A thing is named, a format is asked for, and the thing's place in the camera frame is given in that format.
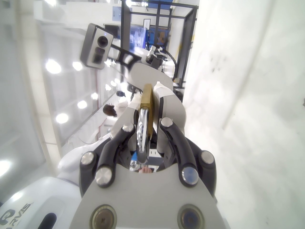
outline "cable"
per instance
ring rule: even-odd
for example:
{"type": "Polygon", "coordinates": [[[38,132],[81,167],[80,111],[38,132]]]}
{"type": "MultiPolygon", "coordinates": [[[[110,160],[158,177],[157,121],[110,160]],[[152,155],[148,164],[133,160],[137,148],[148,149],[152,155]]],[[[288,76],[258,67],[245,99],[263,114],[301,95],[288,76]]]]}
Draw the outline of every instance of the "cable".
{"type": "Polygon", "coordinates": [[[170,58],[172,59],[172,61],[173,61],[174,64],[175,64],[175,71],[174,71],[174,73],[173,73],[173,81],[174,81],[175,78],[177,77],[177,69],[178,69],[178,67],[177,67],[177,62],[176,62],[176,60],[174,59],[174,57],[173,57],[167,50],[163,49],[163,52],[165,52],[168,56],[170,56],[170,58]]]}

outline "white robot body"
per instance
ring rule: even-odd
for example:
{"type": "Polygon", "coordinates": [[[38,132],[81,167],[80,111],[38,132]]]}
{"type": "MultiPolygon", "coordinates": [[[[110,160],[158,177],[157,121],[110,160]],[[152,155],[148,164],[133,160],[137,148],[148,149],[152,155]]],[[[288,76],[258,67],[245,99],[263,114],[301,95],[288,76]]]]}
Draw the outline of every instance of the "white robot body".
{"type": "Polygon", "coordinates": [[[14,194],[0,207],[0,228],[69,228],[81,202],[79,187],[44,177],[14,194]]]}

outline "metal rod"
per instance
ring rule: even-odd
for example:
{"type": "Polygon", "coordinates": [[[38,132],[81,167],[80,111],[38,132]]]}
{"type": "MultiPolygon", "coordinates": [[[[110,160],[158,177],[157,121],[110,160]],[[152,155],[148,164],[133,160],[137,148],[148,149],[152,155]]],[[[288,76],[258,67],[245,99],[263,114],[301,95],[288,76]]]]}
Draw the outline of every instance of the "metal rod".
{"type": "MultiPolygon", "coordinates": [[[[153,13],[145,13],[145,12],[131,12],[133,15],[142,15],[142,16],[157,16],[153,13]]],[[[160,15],[160,17],[171,17],[171,18],[177,18],[177,19],[184,19],[184,16],[170,16],[170,15],[160,15]]]]}
{"type": "Polygon", "coordinates": [[[157,17],[156,17],[156,27],[155,27],[155,40],[154,40],[155,45],[158,43],[158,29],[159,29],[160,10],[161,10],[161,4],[158,4],[157,17]]]}
{"type": "Polygon", "coordinates": [[[147,107],[142,107],[137,123],[137,160],[141,164],[145,164],[148,161],[149,155],[150,139],[148,137],[148,116],[149,109],[147,107]]]}
{"type": "Polygon", "coordinates": [[[134,2],[147,2],[147,3],[154,3],[160,5],[170,5],[170,6],[177,6],[177,7],[185,7],[191,9],[198,9],[197,5],[190,5],[190,4],[183,4],[183,3],[176,3],[176,2],[169,2],[169,1],[154,1],[154,0],[131,0],[134,2]]]}
{"type": "MultiPolygon", "coordinates": [[[[170,32],[170,27],[171,27],[172,11],[173,11],[173,9],[170,8],[170,14],[169,14],[169,18],[168,18],[168,35],[169,35],[169,32],[170,32]]],[[[166,40],[165,40],[165,49],[166,50],[168,50],[168,35],[167,35],[166,40]]]]}
{"type": "Polygon", "coordinates": [[[181,78],[181,86],[183,86],[184,83],[184,76],[185,76],[185,72],[186,72],[186,66],[188,64],[188,56],[189,56],[189,51],[191,49],[191,42],[192,42],[192,38],[193,38],[193,33],[194,33],[194,28],[195,28],[195,21],[196,21],[196,15],[197,15],[197,9],[192,9],[193,10],[193,14],[191,14],[190,16],[193,16],[192,18],[192,26],[191,26],[191,30],[190,30],[190,39],[189,39],[189,46],[188,46],[188,52],[186,55],[186,59],[185,59],[185,63],[184,63],[184,68],[183,68],[183,73],[182,73],[182,78],[181,78]]]}

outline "blurred background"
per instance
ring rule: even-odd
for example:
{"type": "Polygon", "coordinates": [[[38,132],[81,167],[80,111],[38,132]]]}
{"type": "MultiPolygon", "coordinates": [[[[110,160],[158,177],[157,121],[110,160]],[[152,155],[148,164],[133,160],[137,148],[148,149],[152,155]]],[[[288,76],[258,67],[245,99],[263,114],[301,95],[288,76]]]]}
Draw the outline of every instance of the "blurred background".
{"type": "MultiPolygon", "coordinates": [[[[163,1],[199,4],[199,0],[163,1]]],[[[127,4],[134,11],[157,10],[154,4],[152,8],[130,0],[127,4]]],[[[0,202],[4,203],[42,176],[56,176],[57,164],[67,152],[107,134],[116,119],[106,118],[101,107],[119,101],[117,90],[129,92],[119,65],[108,60],[105,69],[95,70],[79,60],[89,23],[120,26],[121,0],[0,0],[0,10],[0,202]]],[[[162,10],[169,14],[169,6],[162,10]]],[[[177,8],[176,15],[188,12],[177,8]]],[[[134,15],[131,36],[143,29],[143,18],[151,18],[148,34],[153,43],[155,17],[134,15]]],[[[168,18],[160,19],[158,41],[177,58],[183,20],[172,19],[171,28],[168,23],[168,18]]],[[[173,65],[167,69],[172,73],[173,65]]]]}

